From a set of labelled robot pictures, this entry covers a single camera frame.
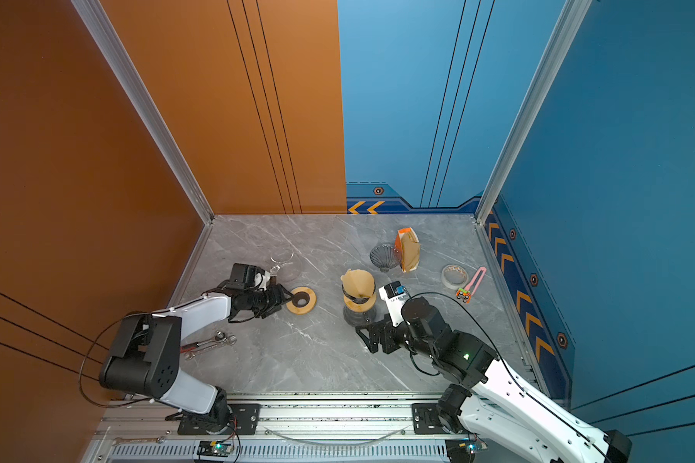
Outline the grey ribbed glass pitcher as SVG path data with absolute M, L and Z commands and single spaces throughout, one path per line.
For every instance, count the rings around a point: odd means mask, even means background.
M 370 308 L 365 312 L 355 312 L 351 308 L 345 306 L 343 310 L 343 317 L 345 322 L 349 326 L 362 327 L 367 326 L 375 322 L 376 320 L 376 309 Z

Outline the brown paper coffee filter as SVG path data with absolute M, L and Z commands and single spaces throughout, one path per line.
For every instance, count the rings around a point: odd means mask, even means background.
M 376 281 L 374 276 L 362 269 L 348 270 L 342 277 L 342 291 L 353 296 L 369 296 L 376 292 Z

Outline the orange coffee filter box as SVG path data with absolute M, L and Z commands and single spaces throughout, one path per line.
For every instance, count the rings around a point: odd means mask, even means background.
M 414 229 L 400 229 L 396 235 L 395 247 L 400 254 L 401 270 L 405 273 L 416 270 L 420 262 L 421 244 Z

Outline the blue glass dripper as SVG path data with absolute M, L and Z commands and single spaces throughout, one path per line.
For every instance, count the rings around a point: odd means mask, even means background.
M 353 296 L 343 291 L 345 305 L 355 312 L 365 312 L 376 304 L 376 293 L 369 296 Z

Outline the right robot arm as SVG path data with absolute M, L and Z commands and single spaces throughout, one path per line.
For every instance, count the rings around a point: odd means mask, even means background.
M 400 317 L 356 330 L 368 351 L 423 355 L 449 383 L 436 416 L 450 434 L 482 436 L 529 462 L 627 462 L 632 443 L 577 418 L 526 381 L 490 338 L 456 330 L 426 294 L 403 302 Z

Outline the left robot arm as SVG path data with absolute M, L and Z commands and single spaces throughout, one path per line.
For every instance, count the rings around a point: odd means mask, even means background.
M 187 426 L 209 434 L 230 432 L 234 417 L 227 393 L 181 369 L 183 339 L 216 322 L 238 322 L 241 312 L 267 318 L 292 299 L 293 293 L 260 266 L 235 264 L 228 279 L 190 302 L 125 316 L 98 382 L 176 408 Z

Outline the grey glass dripper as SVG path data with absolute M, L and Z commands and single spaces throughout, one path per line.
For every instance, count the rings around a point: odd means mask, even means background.
M 373 266 L 382 273 L 388 273 L 401 264 L 401 253 L 393 243 L 376 245 L 371 250 L 369 258 Z

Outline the white tape roll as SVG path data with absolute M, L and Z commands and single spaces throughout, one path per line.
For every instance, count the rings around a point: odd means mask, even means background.
M 440 272 L 441 283 L 456 291 L 459 287 L 465 287 L 469 281 L 468 272 L 460 265 L 448 264 Z

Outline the metal wrench set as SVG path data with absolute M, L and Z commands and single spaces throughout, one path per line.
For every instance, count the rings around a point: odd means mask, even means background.
M 237 337 L 235 335 L 226 335 L 224 332 L 217 331 L 210 339 L 183 345 L 180 349 L 180 353 L 185 357 L 185 360 L 190 360 L 200 353 L 225 345 L 235 345 L 236 343 Z

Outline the right circuit board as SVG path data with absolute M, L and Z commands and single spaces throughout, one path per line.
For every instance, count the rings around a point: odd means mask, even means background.
M 488 449 L 483 441 L 446 440 L 446 455 L 450 463 L 473 463 L 478 453 Z

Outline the left green circuit board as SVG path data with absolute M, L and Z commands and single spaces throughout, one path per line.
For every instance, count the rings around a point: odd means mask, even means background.
M 233 460 L 237 456 L 235 445 L 231 441 L 205 441 L 198 443 L 197 458 L 202 461 Z

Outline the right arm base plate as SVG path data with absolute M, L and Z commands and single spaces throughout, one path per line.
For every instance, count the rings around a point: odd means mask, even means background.
M 436 403 L 413 403 L 411 405 L 413 430 L 416 435 L 446 434 L 440 422 Z

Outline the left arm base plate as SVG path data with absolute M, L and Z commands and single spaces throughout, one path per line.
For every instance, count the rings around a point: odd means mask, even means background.
M 239 436 L 254 435 L 260 420 L 260 413 L 261 405 L 259 403 L 230 404 L 228 420 L 225 424 L 220 424 L 211 418 L 183 412 L 177 434 L 228 436 L 235 431 Z

